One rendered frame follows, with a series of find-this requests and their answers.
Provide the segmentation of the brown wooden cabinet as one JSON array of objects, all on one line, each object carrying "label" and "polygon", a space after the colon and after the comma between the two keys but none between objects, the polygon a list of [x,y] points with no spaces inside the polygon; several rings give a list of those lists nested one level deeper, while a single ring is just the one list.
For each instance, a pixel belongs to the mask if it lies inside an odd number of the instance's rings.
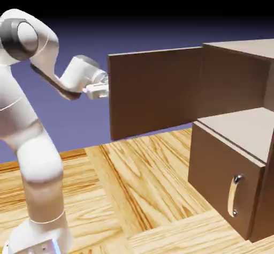
[{"label": "brown wooden cabinet", "polygon": [[206,43],[197,119],[265,165],[250,238],[274,235],[274,39]]}]

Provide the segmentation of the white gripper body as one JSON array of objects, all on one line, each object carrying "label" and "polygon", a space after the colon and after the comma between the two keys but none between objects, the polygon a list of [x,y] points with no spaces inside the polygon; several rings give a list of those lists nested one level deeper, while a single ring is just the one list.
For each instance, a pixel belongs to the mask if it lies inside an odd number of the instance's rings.
[{"label": "white gripper body", "polygon": [[89,84],[82,91],[91,99],[101,99],[107,98],[109,96],[109,84],[108,83],[98,83]]}]

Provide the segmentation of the brown hinged cabinet door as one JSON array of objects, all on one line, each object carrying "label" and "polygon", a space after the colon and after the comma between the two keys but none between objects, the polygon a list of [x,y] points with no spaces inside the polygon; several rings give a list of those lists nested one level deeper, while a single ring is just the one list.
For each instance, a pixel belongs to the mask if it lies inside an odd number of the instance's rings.
[{"label": "brown hinged cabinet door", "polygon": [[112,140],[197,119],[200,47],[108,55]]}]

